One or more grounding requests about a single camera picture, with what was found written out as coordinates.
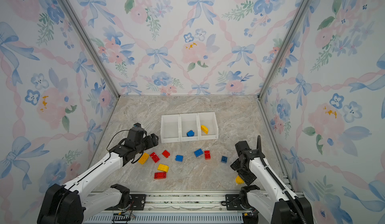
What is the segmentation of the yellow printed lego piece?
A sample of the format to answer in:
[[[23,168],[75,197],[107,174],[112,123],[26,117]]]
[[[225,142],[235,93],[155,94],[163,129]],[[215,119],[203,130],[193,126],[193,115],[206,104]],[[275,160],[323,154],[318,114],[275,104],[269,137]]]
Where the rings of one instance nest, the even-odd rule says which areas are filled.
[[[244,182],[244,180],[240,176],[237,176],[236,177],[236,183],[237,184],[244,184],[245,182]]]

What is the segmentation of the dark blue lego brick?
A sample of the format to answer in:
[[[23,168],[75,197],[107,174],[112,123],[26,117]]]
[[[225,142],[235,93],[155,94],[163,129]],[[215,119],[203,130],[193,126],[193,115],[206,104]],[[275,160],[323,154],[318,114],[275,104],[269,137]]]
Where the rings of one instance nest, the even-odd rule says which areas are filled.
[[[226,156],[222,156],[221,157],[221,162],[222,163],[227,163],[227,161],[228,161],[228,158]]]

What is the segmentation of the long red lego brick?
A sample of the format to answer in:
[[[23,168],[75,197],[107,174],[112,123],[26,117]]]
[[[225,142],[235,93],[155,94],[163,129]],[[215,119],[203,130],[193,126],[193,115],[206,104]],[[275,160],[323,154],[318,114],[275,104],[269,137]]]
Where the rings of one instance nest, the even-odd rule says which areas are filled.
[[[153,152],[151,155],[150,155],[151,159],[154,161],[154,163],[158,163],[160,161],[160,158],[158,157],[158,155]]]

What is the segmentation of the yellow curved lego piece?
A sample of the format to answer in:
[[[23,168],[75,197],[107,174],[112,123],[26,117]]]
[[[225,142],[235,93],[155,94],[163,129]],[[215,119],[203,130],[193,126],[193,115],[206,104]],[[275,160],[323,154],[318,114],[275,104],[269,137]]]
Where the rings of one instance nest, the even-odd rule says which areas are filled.
[[[205,134],[208,134],[208,132],[209,132],[208,128],[204,125],[201,125],[201,131]]]

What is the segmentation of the white three-compartment bin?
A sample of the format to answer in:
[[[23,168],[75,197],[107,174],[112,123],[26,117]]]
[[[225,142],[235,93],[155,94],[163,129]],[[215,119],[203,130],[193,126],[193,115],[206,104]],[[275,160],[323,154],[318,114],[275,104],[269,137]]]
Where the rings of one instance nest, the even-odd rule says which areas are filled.
[[[208,128],[208,134],[201,131],[201,125]],[[190,130],[195,132],[193,137],[187,137]],[[161,117],[160,137],[162,143],[192,142],[217,140],[219,127],[214,112],[163,115]]]

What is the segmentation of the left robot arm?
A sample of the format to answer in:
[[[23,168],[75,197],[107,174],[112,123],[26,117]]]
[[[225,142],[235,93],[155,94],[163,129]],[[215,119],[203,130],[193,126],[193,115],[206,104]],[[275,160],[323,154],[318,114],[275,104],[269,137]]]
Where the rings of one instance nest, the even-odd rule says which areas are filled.
[[[106,191],[90,196],[104,179],[126,164],[134,164],[137,154],[143,155],[158,145],[159,137],[148,135],[139,123],[129,129],[126,138],[108,150],[107,154],[78,177],[63,185],[54,184],[45,193],[38,215],[39,224],[81,224],[108,209],[126,211],[134,201],[129,188],[114,184]]]

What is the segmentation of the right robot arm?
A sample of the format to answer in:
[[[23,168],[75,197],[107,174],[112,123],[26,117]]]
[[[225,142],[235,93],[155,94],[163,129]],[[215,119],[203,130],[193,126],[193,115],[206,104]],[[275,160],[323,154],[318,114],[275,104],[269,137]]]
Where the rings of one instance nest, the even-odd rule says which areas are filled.
[[[262,152],[260,136],[256,149],[251,149],[247,141],[239,141],[235,149],[238,158],[231,168],[246,186],[228,205],[239,201],[242,209],[256,210],[271,224],[314,223],[310,202],[293,192],[273,171]]]

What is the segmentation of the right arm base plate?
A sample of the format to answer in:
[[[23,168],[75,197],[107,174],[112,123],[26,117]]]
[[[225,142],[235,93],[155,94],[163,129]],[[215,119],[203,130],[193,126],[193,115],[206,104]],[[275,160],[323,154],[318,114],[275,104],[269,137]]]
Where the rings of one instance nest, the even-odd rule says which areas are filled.
[[[228,211],[263,211],[269,210],[269,201],[263,193],[248,192],[240,194],[227,194],[221,205]]]

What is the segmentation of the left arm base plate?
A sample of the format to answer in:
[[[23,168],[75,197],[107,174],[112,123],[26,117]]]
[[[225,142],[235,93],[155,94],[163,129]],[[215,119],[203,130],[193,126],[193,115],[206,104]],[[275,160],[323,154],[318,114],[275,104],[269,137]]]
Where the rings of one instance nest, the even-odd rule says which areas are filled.
[[[107,208],[107,211],[143,211],[146,203],[145,194],[130,194],[130,200],[126,207],[119,204],[114,207]]]

